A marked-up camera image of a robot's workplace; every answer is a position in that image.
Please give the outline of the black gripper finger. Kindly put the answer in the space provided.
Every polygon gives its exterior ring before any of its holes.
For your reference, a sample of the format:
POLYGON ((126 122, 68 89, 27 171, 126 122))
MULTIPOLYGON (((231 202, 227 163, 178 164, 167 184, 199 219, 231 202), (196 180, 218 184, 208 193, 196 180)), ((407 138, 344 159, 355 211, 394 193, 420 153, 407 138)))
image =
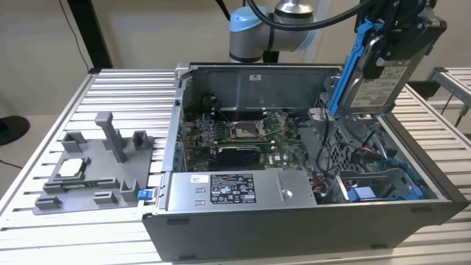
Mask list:
POLYGON ((379 56, 372 56, 366 63, 366 79, 378 79, 384 69, 384 59, 379 56))

